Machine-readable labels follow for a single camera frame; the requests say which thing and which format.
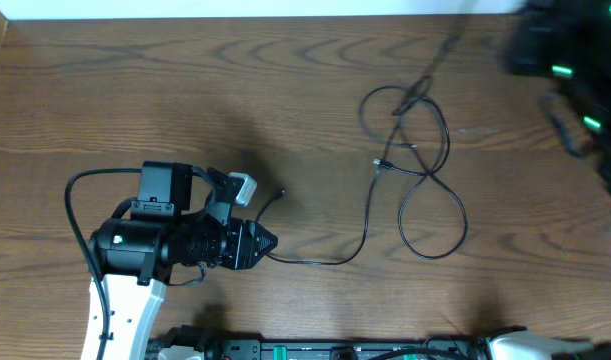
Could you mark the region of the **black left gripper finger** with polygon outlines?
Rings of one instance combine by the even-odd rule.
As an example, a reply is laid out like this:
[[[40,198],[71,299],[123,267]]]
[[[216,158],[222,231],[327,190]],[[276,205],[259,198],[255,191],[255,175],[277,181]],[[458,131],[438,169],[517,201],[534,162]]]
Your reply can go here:
[[[252,235],[257,248],[275,248],[278,245],[278,237],[258,221],[252,223]]]
[[[253,250],[251,253],[250,267],[254,268],[263,259],[271,257],[274,249],[275,245],[269,245],[264,249]]]

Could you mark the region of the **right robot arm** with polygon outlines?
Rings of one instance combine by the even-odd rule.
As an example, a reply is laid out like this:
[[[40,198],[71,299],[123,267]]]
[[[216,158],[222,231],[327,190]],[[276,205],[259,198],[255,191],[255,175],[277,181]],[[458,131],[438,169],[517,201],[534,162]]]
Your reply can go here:
[[[598,173],[611,196],[611,0],[527,1],[504,53],[506,70],[552,80],[591,136],[580,146],[552,113],[552,98],[539,107],[566,152],[600,155]]]

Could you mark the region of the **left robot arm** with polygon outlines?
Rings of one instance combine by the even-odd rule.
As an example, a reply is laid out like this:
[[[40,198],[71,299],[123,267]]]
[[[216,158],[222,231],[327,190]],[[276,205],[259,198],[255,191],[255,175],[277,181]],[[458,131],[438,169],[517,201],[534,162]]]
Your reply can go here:
[[[201,272],[253,268],[278,244],[256,220],[232,215],[256,182],[183,163],[146,161],[137,196],[79,246],[92,275],[85,359],[143,359],[175,265]]]

